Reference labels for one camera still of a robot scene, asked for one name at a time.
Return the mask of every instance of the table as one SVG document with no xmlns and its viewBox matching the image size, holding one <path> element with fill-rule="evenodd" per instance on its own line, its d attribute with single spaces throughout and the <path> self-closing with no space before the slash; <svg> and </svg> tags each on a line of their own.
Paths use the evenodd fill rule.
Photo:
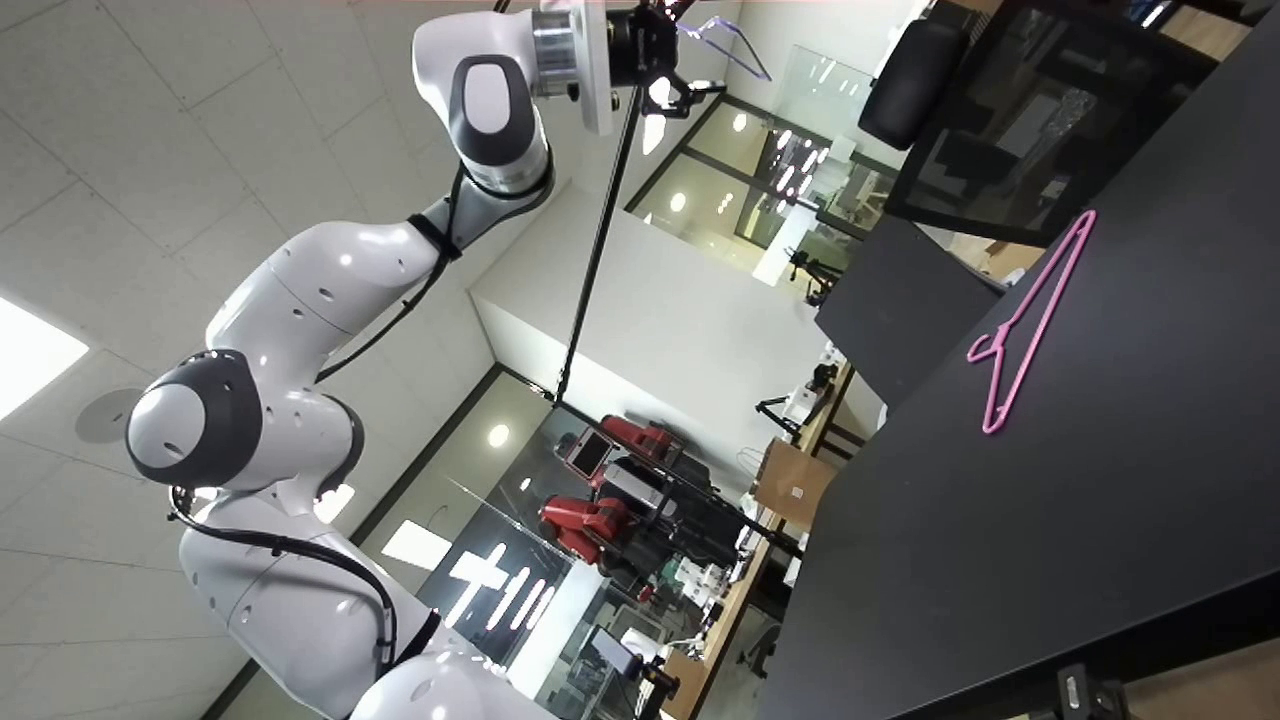
<svg viewBox="0 0 1280 720">
<path fill-rule="evenodd" d="M 716 680 L 716 666 L 725 662 L 729 639 L 746 610 L 753 586 L 756 586 L 762 559 L 766 559 L 766 538 L 756 531 L 746 538 L 746 551 L 753 551 L 753 559 L 746 559 L 742 575 L 729 586 L 729 597 L 720 602 L 720 619 L 706 627 L 704 652 L 700 654 L 671 652 L 665 659 L 665 673 L 680 680 L 674 694 L 665 703 L 665 713 L 671 720 L 691 720 L 700 713 L 706 682 Z"/>
<path fill-rule="evenodd" d="M 758 717 L 962 717 L 1069 654 L 1200 652 L 1224 599 L 1250 608 L 1241 639 L 1275 632 L 1275 57 L 1266 16 L 1090 200 L 1094 237 L 995 440 L 962 348 L 1022 288 L 944 353 L 854 478 L 831 478 Z"/>
<path fill-rule="evenodd" d="M 753 496 L 789 526 L 806 531 L 835 468 L 796 445 L 772 440 Z"/>
</svg>

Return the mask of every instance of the light fixture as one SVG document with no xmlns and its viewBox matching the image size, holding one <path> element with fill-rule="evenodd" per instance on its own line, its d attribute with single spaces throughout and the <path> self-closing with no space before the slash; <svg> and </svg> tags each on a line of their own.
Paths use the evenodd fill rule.
<svg viewBox="0 0 1280 720">
<path fill-rule="evenodd" d="M 507 449 L 513 427 L 507 424 L 491 424 L 482 440 L 486 440 L 486 449 Z"/>
<path fill-rule="evenodd" d="M 325 491 L 325 496 L 316 500 L 316 517 L 318 517 L 325 523 L 331 523 L 331 519 L 353 502 L 353 496 L 356 496 L 353 484 L 339 484 L 339 488 Z"/>
<path fill-rule="evenodd" d="M 1164 13 L 1169 13 L 1169 0 L 1145 16 L 1145 29 L 1153 29 Z"/>
<path fill-rule="evenodd" d="M 394 534 L 384 543 L 384 555 L 431 572 L 448 555 L 448 538 L 403 519 Z"/>
<path fill-rule="evenodd" d="M 63 375 L 87 343 L 0 294 L 0 421 Z"/>
</svg>

